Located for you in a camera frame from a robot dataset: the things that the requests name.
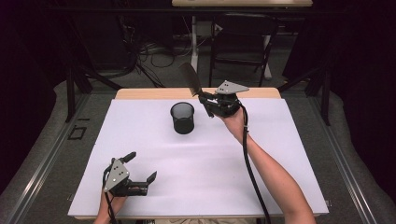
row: forearm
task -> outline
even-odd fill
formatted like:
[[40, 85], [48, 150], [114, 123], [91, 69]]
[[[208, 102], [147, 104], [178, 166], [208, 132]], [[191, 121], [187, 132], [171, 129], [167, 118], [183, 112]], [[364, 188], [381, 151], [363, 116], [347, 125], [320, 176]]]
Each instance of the forearm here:
[[250, 135], [247, 135], [247, 153], [287, 223], [315, 223], [312, 210], [296, 181]]
[[[111, 197], [111, 206], [114, 212], [114, 215], [116, 215], [121, 208], [123, 207], [127, 197], [114, 197], [111, 195], [111, 193], [108, 193], [108, 197]], [[93, 222], [94, 224], [108, 224], [111, 221], [111, 217], [108, 213], [108, 203], [106, 200], [106, 195], [102, 191], [101, 193], [101, 200], [99, 204], [99, 210], [98, 210], [98, 215]]]

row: dark background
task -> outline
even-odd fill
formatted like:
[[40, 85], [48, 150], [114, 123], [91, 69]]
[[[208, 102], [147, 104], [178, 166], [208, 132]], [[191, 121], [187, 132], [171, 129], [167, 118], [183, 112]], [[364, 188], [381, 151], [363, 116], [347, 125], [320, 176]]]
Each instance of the dark background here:
[[[171, 1], [145, 3], [142, 7], [150, 4], [170, 7]], [[347, 8], [349, 16], [331, 21], [307, 20], [291, 52], [284, 76], [293, 79], [321, 64], [326, 53], [332, 50], [334, 39], [341, 36], [339, 52], [331, 66], [332, 91], [344, 101], [354, 147], [378, 185], [396, 202], [396, 166], [392, 165], [396, 159], [393, 141], [396, 135], [396, 33], [393, 32], [396, 19], [392, 16], [393, 7], [385, 0], [359, 3], [317, 0], [314, 7]], [[0, 8], [0, 158], [3, 161], [0, 190], [3, 191], [50, 117], [56, 100], [53, 88], [65, 80], [67, 62], [60, 56], [56, 35], [49, 32], [48, 21], [33, 1], [2, 1]], [[108, 48], [110, 53], [106, 55], [88, 52], [86, 45], [95, 44], [88, 41], [89, 36], [78, 39], [68, 21], [56, 15], [53, 19], [62, 27], [69, 49], [79, 62], [95, 69], [128, 66], [130, 58], [120, 42], [121, 35], [117, 32], [120, 28], [114, 17], [96, 25], [78, 23], [79, 30], [86, 35], [91, 34], [87, 30], [90, 27], [106, 27], [114, 31], [112, 35], [103, 36], [103, 39], [107, 38], [106, 42], [96, 39], [99, 41], [96, 44], [104, 45], [104, 48], [115, 46], [113, 51]], [[144, 29], [142, 32], [171, 46], [169, 31], [172, 29], [169, 27], [175, 28], [172, 27], [173, 19], [162, 19], [164, 25], [158, 30], [167, 32], [163, 37]], [[145, 22], [153, 25], [152, 20]]]

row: gray floor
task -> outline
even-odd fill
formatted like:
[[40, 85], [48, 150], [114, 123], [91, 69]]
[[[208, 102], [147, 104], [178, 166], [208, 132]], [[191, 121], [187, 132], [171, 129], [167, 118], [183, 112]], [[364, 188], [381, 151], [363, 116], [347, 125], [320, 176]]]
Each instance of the gray floor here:
[[[289, 36], [281, 36], [276, 40], [269, 62], [274, 77], [264, 81], [264, 86], [277, 87], [284, 83], [281, 73], [292, 43], [293, 38]], [[203, 86], [207, 85], [208, 53], [209, 48], [202, 45], [198, 75]], [[153, 66], [150, 57], [142, 64], [151, 68], [164, 86], [186, 86], [177, 68], [188, 62], [190, 56], [176, 57], [166, 68]], [[171, 61], [164, 54], [156, 54], [153, 58], [156, 66], [168, 65]], [[234, 70], [236, 74], [241, 71], [235, 67], [228, 73]], [[153, 87], [137, 71], [113, 80], [129, 88]], [[69, 124], [64, 123], [67, 112], [65, 83], [55, 88], [57, 103], [48, 124], [25, 163], [0, 196], [0, 223], [92, 223], [67, 216], [71, 203], [69, 197], [77, 190], [109, 103], [115, 95], [114, 91], [98, 81], [92, 80], [92, 85], [92, 94], [78, 94], [78, 113]], [[302, 93], [303, 87], [304, 83], [297, 85], [283, 92], [282, 97], [288, 102], [323, 195], [332, 204], [329, 207], [330, 214], [318, 217], [317, 222], [396, 223], [395, 204], [374, 182], [350, 142], [342, 101], [336, 95], [331, 95], [332, 126], [328, 127], [318, 116], [317, 99], [306, 98]], [[83, 139], [73, 140], [71, 130], [74, 127], [87, 128]], [[273, 222], [281, 223], [282, 219], [274, 218]]]

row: chair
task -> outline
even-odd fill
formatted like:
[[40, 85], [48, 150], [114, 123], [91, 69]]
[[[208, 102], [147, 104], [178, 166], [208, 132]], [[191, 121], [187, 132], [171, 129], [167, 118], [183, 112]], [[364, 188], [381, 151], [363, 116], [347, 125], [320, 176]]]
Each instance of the chair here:
[[212, 21], [209, 87], [215, 63], [255, 65], [262, 69], [259, 87], [264, 79], [277, 20], [261, 14], [224, 13]]

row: black cable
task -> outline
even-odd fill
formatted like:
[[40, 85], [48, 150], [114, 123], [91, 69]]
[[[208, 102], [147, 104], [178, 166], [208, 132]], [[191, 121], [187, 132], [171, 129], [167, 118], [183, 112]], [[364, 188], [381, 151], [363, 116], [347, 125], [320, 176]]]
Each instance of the black cable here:
[[180, 52], [175, 52], [175, 56], [179, 57], [179, 56], [187, 56], [186, 53], [184, 53], [184, 51], [186, 51], [187, 46], [189, 44], [189, 41], [191, 42], [191, 39], [184, 41], [184, 47], [180, 48], [181, 51]]
[[[109, 172], [110, 172], [110, 170], [111, 170], [111, 166], [112, 166], [112, 164], [109, 165], [109, 166], [105, 169], [105, 171], [104, 171], [104, 173], [103, 173], [103, 186], [102, 186], [102, 190], [103, 190], [103, 188], [105, 187], [105, 184], [106, 184], [106, 177], [107, 177], [107, 174], [109, 174]], [[107, 192], [105, 192], [105, 197], [106, 197], [106, 201], [107, 201], [107, 205], [108, 205], [108, 215], [110, 216], [110, 222], [111, 222], [111, 224], [118, 224], [118, 222], [117, 222], [117, 220], [116, 220], [116, 216], [114, 215], [113, 207], [111, 206], [111, 202], [112, 202], [113, 200], [110, 201]]]
[[145, 74], [146, 77], [151, 81], [151, 83], [154, 85], [154, 87], [165, 88], [165, 86], [161, 83], [160, 79], [155, 75], [155, 73], [154, 73], [154, 75], [148, 73], [148, 71], [143, 66], [144, 66], [143, 64], [139, 64], [139, 63], [136, 65], [136, 67], [140, 70], [140, 72]]
[[169, 67], [169, 66], [171, 66], [171, 65], [174, 63], [175, 58], [176, 58], [176, 56], [175, 56], [175, 54], [174, 54], [173, 52], [169, 52], [169, 56], [172, 57], [172, 61], [171, 61], [169, 64], [166, 64], [166, 65], [157, 65], [157, 64], [154, 64], [154, 56], [155, 56], [155, 55], [156, 55], [156, 54], [151, 54], [150, 63], [151, 63], [152, 66], [154, 66], [154, 67], [156, 67], [156, 68], [165, 68], [165, 67]]
[[242, 146], [244, 149], [244, 157], [245, 157], [245, 163], [247, 165], [247, 171], [250, 176], [251, 183], [253, 184], [254, 190], [256, 191], [257, 197], [259, 198], [260, 205], [262, 206], [262, 210], [264, 211], [265, 214], [265, 220], [268, 220], [268, 223], [271, 224], [271, 218], [270, 215], [268, 214], [267, 207], [265, 206], [264, 200], [262, 199], [262, 194], [260, 193], [259, 187], [257, 186], [256, 179], [254, 178], [254, 174], [251, 171], [250, 167], [250, 162], [248, 160], [248, 146], [247, 146], [247, 138], [248, 138], [248, 112], [246, 108], [241, 104], [241, 107], [244, 112], [244, 138], [242, 142]]

